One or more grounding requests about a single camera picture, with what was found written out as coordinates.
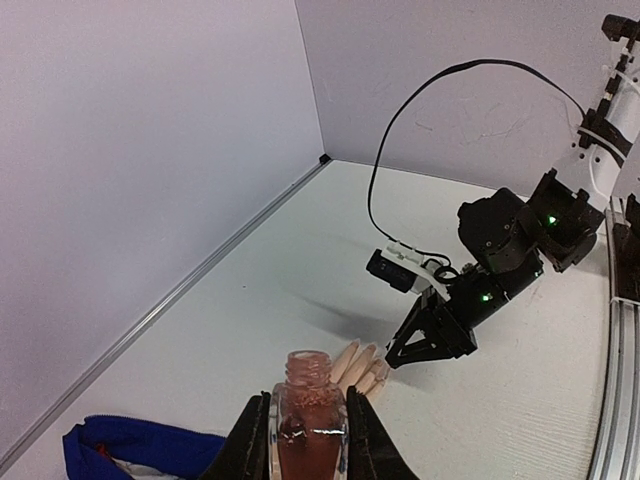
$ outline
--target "blue bag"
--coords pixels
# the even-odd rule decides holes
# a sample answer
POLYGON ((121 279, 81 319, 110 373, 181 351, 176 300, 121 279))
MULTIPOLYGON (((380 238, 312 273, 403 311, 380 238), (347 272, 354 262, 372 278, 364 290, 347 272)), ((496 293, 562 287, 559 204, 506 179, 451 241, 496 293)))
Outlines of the blue bag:
POLYGON ((224 437, 133 418, 87 417, 62 438, 70 480, 131 480, 112 459, 197 480, 213 462, 224 437))

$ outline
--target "bottle mouth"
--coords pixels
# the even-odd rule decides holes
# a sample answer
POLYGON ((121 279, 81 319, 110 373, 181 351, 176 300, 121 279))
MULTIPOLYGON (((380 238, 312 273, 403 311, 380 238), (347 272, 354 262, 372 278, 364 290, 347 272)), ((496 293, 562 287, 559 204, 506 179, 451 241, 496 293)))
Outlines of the bottle mouth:
POLYGON ((325 352, 299 350, 287 357, 287 383, 295 386, 323 386, 329 382, 331 357, 325 352))

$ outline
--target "table surface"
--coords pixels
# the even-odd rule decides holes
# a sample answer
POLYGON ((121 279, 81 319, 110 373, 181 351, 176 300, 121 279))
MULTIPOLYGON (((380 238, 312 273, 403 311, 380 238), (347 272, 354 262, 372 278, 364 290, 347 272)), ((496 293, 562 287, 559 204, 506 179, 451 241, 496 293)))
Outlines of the table surface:
MULTIPOLYGON (((385 345, 415 297, 364 269, 370 167, 333 162, 236 247, 103 373, 7 472, 66 478, 61 437, 109 413, 227 433, 248 398, 283 378, 296 349, 385 345)), ((382 170, 374 212, 416 247, 471 257, 456 211, 491 190, 382 170)), ((424 479, 583 479, 596 438, 607 337, 602 238, 476 329, 469 357, 392 372, 375 408, 424 479)))

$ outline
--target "pink bottle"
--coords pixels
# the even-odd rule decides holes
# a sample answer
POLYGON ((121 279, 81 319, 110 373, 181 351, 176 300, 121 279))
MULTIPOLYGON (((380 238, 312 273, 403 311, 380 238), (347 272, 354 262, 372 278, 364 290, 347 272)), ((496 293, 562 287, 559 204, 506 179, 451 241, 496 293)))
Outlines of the pink bottle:
POLYGON ((287 379, 273 389, 269 454, 273 480, 339 480, 347 472, 347 407, 329 381, 323 352, 289 354, 287 379))

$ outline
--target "gray wall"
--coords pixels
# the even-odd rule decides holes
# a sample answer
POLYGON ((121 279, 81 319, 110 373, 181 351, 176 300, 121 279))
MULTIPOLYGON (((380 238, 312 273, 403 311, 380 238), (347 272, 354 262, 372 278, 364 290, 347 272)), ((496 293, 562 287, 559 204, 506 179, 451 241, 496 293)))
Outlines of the gray wall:
POLYGON ((322 145, 293 0, 4 1, 0 111, 1 457, 322 145))
MULTIPOLYGON (((609 64, 602 20, 608 13, 640 17, 637 0, 297 5, 325 149, 356 162, 372 161, 387 122, 413 90, 461 61, 529 63, 588 107, 604 85, 601 67, 609 64)), ((384 164, 526 194, 563 152, 570 124, 579 120, 560 94, 526 73, 480 67, 436 83, 406 110, 384 164)), ((629 173, 625 183, 636 177, 629 173)))

